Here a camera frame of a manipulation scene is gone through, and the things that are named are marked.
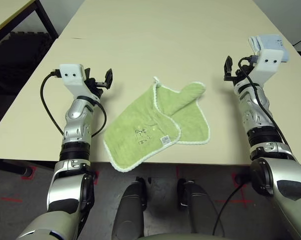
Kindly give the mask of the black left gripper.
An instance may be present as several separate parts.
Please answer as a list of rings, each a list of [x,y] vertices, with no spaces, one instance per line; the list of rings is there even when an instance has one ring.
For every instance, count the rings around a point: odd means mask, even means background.
[[[105,74],[105,81],[98,82],[93,77],[90,77],[90,68],[85,68],[84,73],[86,77],[86,86],[90,90],[90,92],[96,96],[98,99],[101,98],[103,94],[103,88],[109,89],[113,82],[113,70],[109,69]]]

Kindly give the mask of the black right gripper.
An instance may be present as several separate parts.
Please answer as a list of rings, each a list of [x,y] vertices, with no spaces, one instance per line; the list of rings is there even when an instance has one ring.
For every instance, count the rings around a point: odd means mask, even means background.
[[[243,81],[246,78],[247,75],[253,70],[253,66],[250,65],[243,65],[242,70],[238,69],[235,74],[236,76],[232,76],[232,66],[233,66],[233,60],[230,56],[227,56],[225,63],[224,63],[224,81],[230,81],[235,86],[237,83]]]

